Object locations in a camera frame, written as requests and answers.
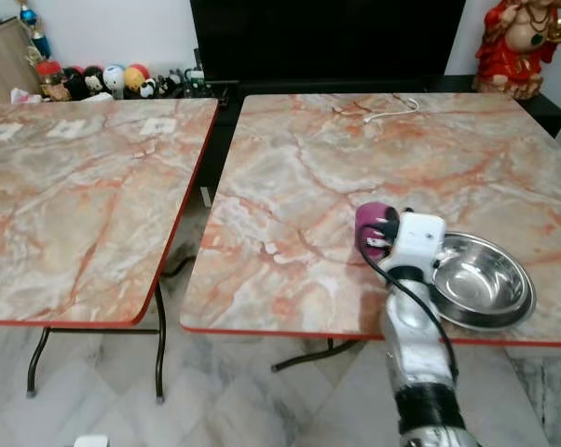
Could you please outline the black television screen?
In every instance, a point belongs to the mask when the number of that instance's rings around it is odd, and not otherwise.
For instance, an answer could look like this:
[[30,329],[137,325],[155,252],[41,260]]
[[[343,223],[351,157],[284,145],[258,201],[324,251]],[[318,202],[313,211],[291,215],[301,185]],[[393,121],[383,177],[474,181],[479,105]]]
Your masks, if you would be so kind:
[[216,81],[441,76],[465,0],[190,0]]

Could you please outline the white paper sticker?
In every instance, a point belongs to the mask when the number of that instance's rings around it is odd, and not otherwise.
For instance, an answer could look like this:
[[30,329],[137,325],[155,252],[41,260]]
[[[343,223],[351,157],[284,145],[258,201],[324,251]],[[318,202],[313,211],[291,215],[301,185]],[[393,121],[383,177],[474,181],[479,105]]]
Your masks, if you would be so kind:
[[170,135],[177,130],[177,119],[173,116],[152,116],[143,122],[140,136]]

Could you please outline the black round toy figure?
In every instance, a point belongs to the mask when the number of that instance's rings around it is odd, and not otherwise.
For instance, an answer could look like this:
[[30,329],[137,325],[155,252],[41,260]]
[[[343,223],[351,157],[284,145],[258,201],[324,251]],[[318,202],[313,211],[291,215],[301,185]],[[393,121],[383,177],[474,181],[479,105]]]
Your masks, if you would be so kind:
[[62,71],[63,84],[71,101],[84,101],[101,92],[106,92],[104,68],[90,65],[88,68],[68,67]]

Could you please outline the wooden cabinet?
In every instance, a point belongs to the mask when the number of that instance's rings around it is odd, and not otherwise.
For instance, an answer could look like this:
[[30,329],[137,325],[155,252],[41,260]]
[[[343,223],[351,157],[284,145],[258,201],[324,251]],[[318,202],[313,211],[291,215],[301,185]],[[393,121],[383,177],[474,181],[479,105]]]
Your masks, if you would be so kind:
[[9,103],[9,92],[19,88],[41,93],[39,77],[28,61],[31,42],[15,17],[0,21],[0,105]]

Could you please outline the orange yellow toy figure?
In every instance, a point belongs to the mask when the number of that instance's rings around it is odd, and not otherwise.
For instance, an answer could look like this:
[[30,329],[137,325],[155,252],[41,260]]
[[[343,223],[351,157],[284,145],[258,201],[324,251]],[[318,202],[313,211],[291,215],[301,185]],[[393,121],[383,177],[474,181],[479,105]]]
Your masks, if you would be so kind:
[[132,98],[139,98],[143,84],[150,78],[150,72],[142,64],[127,65],[124,69],[124,86]]

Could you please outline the blue hanging ornament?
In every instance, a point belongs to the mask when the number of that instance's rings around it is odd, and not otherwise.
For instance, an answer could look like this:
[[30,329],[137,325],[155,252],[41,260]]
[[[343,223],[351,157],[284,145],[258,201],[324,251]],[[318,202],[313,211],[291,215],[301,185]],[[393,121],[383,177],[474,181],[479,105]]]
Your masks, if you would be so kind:
[[36,47],[39,56],[42,59],[53,59],[53,51],[48,41],[45,31],[43,31],[42,19],[39,14],[30,8],[29,0],[15,0],[20,11],[18,11],[17,19],[24,26],[26,33],[29,35],[30,42]]

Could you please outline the black metal table legs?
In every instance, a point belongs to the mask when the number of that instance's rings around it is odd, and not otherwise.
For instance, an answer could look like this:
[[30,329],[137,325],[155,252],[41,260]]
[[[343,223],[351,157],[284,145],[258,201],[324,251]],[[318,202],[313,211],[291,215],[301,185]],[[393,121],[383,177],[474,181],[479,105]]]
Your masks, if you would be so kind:
[[156,388],[157,404],[164,404],[166,401],[164,388],[164,357],[167,345],[166,334],[166,315],[164,293],[161,286],[153,286],[153,303],[156,304],[157,311],[157,327],[154,329],[144,328],[60,328],[45,327],[41,331],[41,336],[37,342],[36,348],[31,355],[28,370],[26,370],[26,399],[33,399],[37,395],[36,392],[36,374],[39,366],[39,359],[45,353],[49,337],[52,333],[115,333],[116,335],[156,335],[157,336],[157,352],[156,352],[156,370],[154,371],[154,387]]
[[327,339],[325,349],[319,350],[319,352],[297,355],[297,357],[293,357],[293,358],[289,358],[288,360],[273,363],[273,365],[271,366],[271,371],[273,373],[278,373],[285,369],[290,369],[290,367],[299,365],[299,363],[307,363],[311,361],[318,361],[318,360],[335,357],[335,355],[348,352],[348,350],[352,349],[352,347],[357,345],[358,343],[359,340],[346,340],[346,341],[341,341],[340,344],[336,344],[335,339]]

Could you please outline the purple plastic cup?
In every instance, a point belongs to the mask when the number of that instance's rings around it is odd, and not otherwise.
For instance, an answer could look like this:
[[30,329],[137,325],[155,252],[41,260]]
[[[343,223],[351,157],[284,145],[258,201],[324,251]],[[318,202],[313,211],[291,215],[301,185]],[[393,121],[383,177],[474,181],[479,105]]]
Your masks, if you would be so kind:
[[359,206],[356,213],[354,213],[354,247],[362,253],[362,230],[363,229],[376,229],[381,231],[381,226],[376,225],[376,218],[387,207],[384,203],[365,203]]

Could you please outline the stainless steel bowl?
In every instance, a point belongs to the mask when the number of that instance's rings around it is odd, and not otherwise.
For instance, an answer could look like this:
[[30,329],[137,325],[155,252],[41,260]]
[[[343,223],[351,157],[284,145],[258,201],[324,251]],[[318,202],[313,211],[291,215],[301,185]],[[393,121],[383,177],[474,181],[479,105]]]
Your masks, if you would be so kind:
[[537,295],[527,269],[477,235],[446,233],[435,257],[432,301],[439,316],[468,331],[510,331],[535,314]]

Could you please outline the red laughing Buddha statue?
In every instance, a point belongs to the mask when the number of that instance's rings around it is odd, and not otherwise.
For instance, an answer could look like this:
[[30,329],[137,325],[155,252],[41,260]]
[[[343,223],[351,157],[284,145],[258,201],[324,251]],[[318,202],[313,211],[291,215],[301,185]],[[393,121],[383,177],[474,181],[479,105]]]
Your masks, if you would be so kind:
[[485,14],[476,51],[477,92],[531,101],[543,85],[543,64],[561,46],[561,0],[500,0]]

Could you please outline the white blue toy figure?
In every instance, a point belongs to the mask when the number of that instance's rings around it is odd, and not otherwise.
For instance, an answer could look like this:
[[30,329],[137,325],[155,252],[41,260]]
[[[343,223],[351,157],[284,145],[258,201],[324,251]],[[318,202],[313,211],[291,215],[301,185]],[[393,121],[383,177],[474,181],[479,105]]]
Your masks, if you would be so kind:
[[104,86],[116,101],[120,101],[124,97],[124,89],[126,89],[126,69],[123,65],[113,64],[106,65],[103,73]]

